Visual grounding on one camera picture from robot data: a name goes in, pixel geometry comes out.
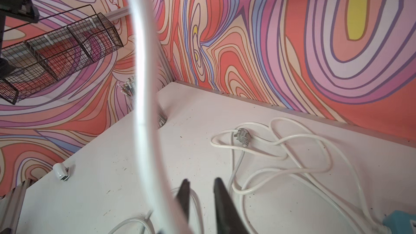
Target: teal object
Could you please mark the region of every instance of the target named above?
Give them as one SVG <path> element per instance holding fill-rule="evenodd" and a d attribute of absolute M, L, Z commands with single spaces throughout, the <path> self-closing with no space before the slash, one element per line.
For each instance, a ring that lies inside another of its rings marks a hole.
<path fill-rule="evenodd" d="M 416 215 L 393 211 L 383 220 L 383 225 L 389 227 L 392 234 L 416 234 Z"/>

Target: yellow patch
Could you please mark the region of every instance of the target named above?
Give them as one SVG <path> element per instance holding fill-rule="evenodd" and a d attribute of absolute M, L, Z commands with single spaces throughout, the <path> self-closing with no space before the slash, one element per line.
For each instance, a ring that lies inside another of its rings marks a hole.
<path fill-rule="evenodd" d="M 346 24 L 348 37 L 358 40 L 364 34 L 367 19 L 367 0 L 348 0 Z"/>

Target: power cord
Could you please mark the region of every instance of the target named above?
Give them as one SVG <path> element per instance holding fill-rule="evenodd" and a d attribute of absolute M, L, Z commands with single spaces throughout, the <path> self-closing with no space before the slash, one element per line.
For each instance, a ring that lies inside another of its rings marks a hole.
<path fill-rule="evenodd" d="M 178 191 L 179 191 L 179 187 L 172 189 L 171 193 L 173 193 L 175 195 Z M 189 194 L 192 198 L 191 201 L 192 201 L 192 204 L 193 204 L 195 212 L 196 212 L 196 221 L 197 221 L 197 225 L 198 225 L 198 232 L 199 232 L 199 234 L 204 234 L 201 208 L 200 208 L 200 206 L 198 205 L 198 202 L 197 202 L 198 198 L 196 196 L 195 191 L 192 190 L 192 189 L 190 189 Z M 140 231 L 139 231 L 139 234 L 144 234 L 145 230 L 147 231 L 148 234 L 155 234 L 154 229 L 149 226 L 149 222 L 151 223 L 150 216 L 152 216 L 152 213 L 153 213 L 153 210 L 149 210 L 144 218 L 130 218 L 130 219 L 124 220 L 124 221 L 120 222 L 117 226 L 115 226 L 108 234 L 114 234 L 114 232 L 116 232 L 122 226 L 124 226 L 128 223 L 131 223 L 131 222 L 139 222 L 143 225 L 141 227 Z"/>
<path fill-rule="evenodd" d="M 291 122 L 291 123 L 299 126 L 300 128 L 302 128 L 306 132 L 306 134 L 304 134 L 304 133 L 303 134 L 294 134 L 294 135 L 290 135 L 288 137 L 280 138 L 280 136 L 273 130 L 273 127 L 272 127 L 272 123 L 274 121 L 277 121 L 277 120 L 283 120 L 283 121 Z M 248 125 L 261 127 L 261 128 L 264 128 L 264 129 L 268 130 L 269 132 L 272 133 L 272 136 L 275 139 L 275 141 L 268 141 L 264 138 L 259 137 L 258 135 L 250 134 L 246 128 L 243 128 L 243 126 L 248 126 Z M 223 145 L 223 144 L 214 142 L 214 140 L 218 136 L 223 135 L 223 134 L 227 134 L 227 133 L 230 133 L 230 144 L 229 145 Z M 242 147 L 234 145 L 233 136 L 236 137 L 242 143 Z M 305 168 L 296 159 L 296 157 L 292 154 L 292 152 L 290 152 L 290 150 L 285 145 L 286 141 L 288 141 L 290 139 L 294 139 L 294 138 L 312 138 L 312 139 L 314 139 L 315 142 L 320 147 L 320 149 L 321 149 L 321 151 L 322 151 L 322 153 L 325 157 L 325 160 L 326 160 L 325 166 L 318 167 L 318 168 Z M 251 139 L 260 141 L 260 142 L 268 144 L 268 145 L 273 145 L 273 146 L 276 146 L 276 147 L 280 146 L 284 150 L 285 154 L 283 156 L 277 156 L 277 155 L 273 155 L 273 154 L 269 154 L 269 153 L 265 153 L 265 152 L 259 152 L 259 151 L 255 151 L 253 149 L 250 149 L 250 148 L 248 148 L 248 144 L 251 141 Z M 367 206 L 367 201 L 365 199 L 364 192 L 362 190 L 362 187 L 361 187 L 361 184 L 360 184 L 360 181 L 359 181 L 359 178 L 358 178 L 358 174 L 357 174 L 354 166 L 347 159 L 347 157 L 331 141 L 329 141 L 328 139 L 323 138 L 321 136 L 315 135 L 314 133 L 312 133 L 311 130 L 309 130 L 307 127 L 305 127 L 304 125 L 302 125 L 301 123 L 299 123 L 297 121 L 294 121 L 294 120 L 286 118 L 286 117 L 276 117 L 276 118 L 273 118 L 270 121 L 268 126 L 266 126 L 264 124 L 261 124 L 261 123 L 257 123 L 257 122 L 241 123 L 241 124 L 237 125 L 237 127 L 235 129 L 221 131 L 220 133 L 213 136 L 211 138 L 211 145 L 214 146 L 214 147 L 217 147 L 217 148 L 229 148 L 229 149 L 231 149 L 231 172 L 232 173 L 231 173 L 230 181 L 227 185 L 227 190 L 230 193 L 230 195 L 231 195 L 231 189 L 236 194 L 240 195 L 239 202 L 240 202 L 240 210 L 241 210 L 241 214 L 242 214 L 242 220 L 243 220 L 244 224 L 246 225 L 250 234 L 257 234 L 257 232 L 251 226 L 251 224 L 249 223 L 249 221 L 247 219 L 247 215 L 245 214 L 244 196 L 247 195 L 247 194 L 251 194 L 254 191 L 258 190 L 259 188 L 261 188 L 263 185 L 268 183 L 273 178 L 278 177 L 278 176 L 282 176 L 282 175 L 287 175 L 287 174 L 289 176 L 293 177 L 294 179 L 300 181 L 302 184 L 306 185 L 307 187 L 309 187 L 311 190 L 313 190 L 318 195 L 320 195 L 320 197 L 322 197 L 330 205 L 332 205 L 341 215 L 343 215 L 345 217 L 348 224 L 352 227 L 352 229 L 355 231 L 355 233 L 357 233 L 357 234 L 368 233 L 366 230 L 371 230 L 372 233 L 377 233 L 377 234 L 391 234 L 392 233 L 391 230 L 388 227 L 383 226 L 383 225 L 377 223 L 376 221 L 374 221 L 372 219 L 372 217 L 370 215 L 370 212 L 369 212 L 369 209 L 368 209 L 368 206 Z M 351 171 L 351 173 L 354 177 L 354 180 L 356 181 L 356 185 L 358 187 L 358 196 L 359 196 L 361 208 L 362 208 L 362 211 L 363 211 L 364 215 L 357 214 L 354 210 L 352 210 L 343 201 L 341 201 L 335 195 L 333 195 L 330 192 L 330 190 L 328 190 L 325 186 L 321 185 L 311 175 L 311 173 L 323 173 L 323 172 L 327 172 L 331 169 L 332 160 L 331 160 L 331 157 L 330 157 L 330 154 L 329 154 L 329 151 L 328 151 L 327 147 L 330 147 L 331 149 L 336 151 L 341 156 L 341 158 L 345 161 L 345 163 L 348 165 L 348 168 L 350 169 L 350 171 Z M 234 167 L 234 150 L 242 151 L 242 153 L 240 155 L 240 158 L 238 159 L 237 164 L 236 164 L 235 167 Z M 263 169 L 260 169 L 260 170 L 256 171 L 254 174 L 250 175 L 247 178 L 246 182 L 242 185 L 241 189 L 237 189 L 236 183 L 235 183 L 236 173 L 237 173 L 237 171 L 238 171 L 238 169 L 241 165 L 241 162 L 242 162 L 242 159 L 244 158 L 245 153 L 251 153 L 251 154 L 254 154 L 254 155 L 258 155 L 258 156 L 262 156 L 262 157 L 265 157 L 265 158 L 268 158 L 268 159 L 274 159 L 274 160 L 285 160 L 288 157 L 290 157 L 292 159 L 292 161 L 296 164 L 297 168 L 290 168 L 290 169 L 285 169 L 285 168 L 263 168 Z M 252 178 L 256 177 L 259 174 L 263 174 L 265 172 L 273 172 L 273 174 L 268 176 L 267 178 L 265 178 L 259 184 L 248 188 L 248 184 L 250 183 Z"/>

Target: white tube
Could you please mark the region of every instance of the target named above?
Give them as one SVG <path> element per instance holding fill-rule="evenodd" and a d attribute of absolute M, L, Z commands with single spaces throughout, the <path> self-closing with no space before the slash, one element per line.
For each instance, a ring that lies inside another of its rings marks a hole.
<path fill-rule="evenodd" d="M 152 231 L 152 229 L 150 228 L 150 226 L 147 224 L 147 222 L 143 219 L 140 218 L 131 218 L 131 219 L 127 219 L 124 220 L 122 222 L 120 222 L 117 226 L 115 226 L 108 234 L 114 234 L 114 232 L 116 232 L 118 229 L 120 229 L 122 226 L 130 223 L 130 222 L 140 222 L 143 224 L 144 228 L 147 230 L 147 232 L 149 234 L 154 234 L 154 231 Z"/>
<path fill-rule="evenodd" d="M 152 211 L 152 210 L 148 211 L 148 212 L 147 212 L 147 214 L 146 214 L 146 216 L 144 217 L 144 221 L 149 222 L 149 220 L 150 220 L 150 216 L 152 216 L 152 213 L 153 213 L 153 211 Z M 145 228 L 145 226 L 143 225 L 143 226 L 141 227 L 141 229 L 140 229 L 139 234 L 144 234 L 144 230 L 145 230 L 145 229 L 146 229 L 146 228 Z"/>
<path fill-rule="evenodd" d="M 244 154 L 245 152 L 241 152 L 240 158 L 237 161 L 236 167 L 232 170 L 230 180 L 228 181 L 227 192 L 229 193 L 230 196 L 231 196 L 232 184 L 234 183 L 234 179 L 236 178 L 236 174 L 237 174 L 238 169 L 240 168 L 242 159 L 244 158 Z M 233 149 L 231 149 L 231 159 L 232 159 L 232 164 L 234 164 L 234 150 Z"/>
<path fill-rule="evenodd" d="M 150 0 L 128 0 L 135 34 L 136 98 L 134 143 L 141 186 L 164 233 L 190 234 L 171 195 L 156 132 L 156 30 Z"/>
<path fill-rule="evenodd" d="M 247 180 L 243 184 L 242 188 L 245 189 L 247 187 L 247 185 L 250 183 L 250 180 L 253 179 L 255 176 L 257 176 L 259 174 L 262 174 L 262 173 L 265 173 L 265 172 L 279 172 L 279 171 L 281 171 L 281 169 L 279 169 L 279 168 L 265 168 L 265 169 L 258 170 L 254 174 L 250 175 L 247 178 Z M 310 182 L 308 182 L 307 180 L 303 179 L 302 177 L 300 177 L 298 175 L 290 174 L 290 176 L 293 177 L 294 179 L 298 180 L 302 184 L 306 185 L 307 187 L 309 187 L 311 190 L 313 190 L 315 193 L 317 193 L 322 199 L 324 199 L 330 205 L 332 205 L 343 217 L 345 217 L 348 224 L 352 227 L 352 229 L 354 230 L 355 233 L 358 233 L 358 234 L 362 233 L 361 230 L 357 227 L 357 225 L 351 220 L 351 218 L 348 215 L 345 214 L 344 210 L 342 208 L 340 208 L 340 206 L 338 204 L 336 204 L 333 200 L 331 200 L 327 195 L 325 195 L 325 193 L 323 193 L 315 185 L 311 184 Z M 248 228 L 248 230 L 251 234 L 257 234 L 257 232 L 254 230 L 254 228 L 251 226 L 250 222 L 247 220 L 247 215 L 245 214 L 245 210 L 244 210 L 244 197 L 245 197 L 245 195 L 240 195 L 240 208 L 241 208 L 242 214 L 243 214 L 242 215 L 242 221 L 244 222 L 244 224 L 246 225 L 246 227 Z"/>

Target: wire mesh basket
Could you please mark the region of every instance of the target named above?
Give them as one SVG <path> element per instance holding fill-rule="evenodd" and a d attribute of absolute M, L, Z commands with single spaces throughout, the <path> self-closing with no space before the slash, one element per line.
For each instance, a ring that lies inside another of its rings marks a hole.
<path fill-rule="evenodd" d="M 0 97 L 14 105 L 121 47 L 102 13 L 8 46 L 0 62 Z"/>

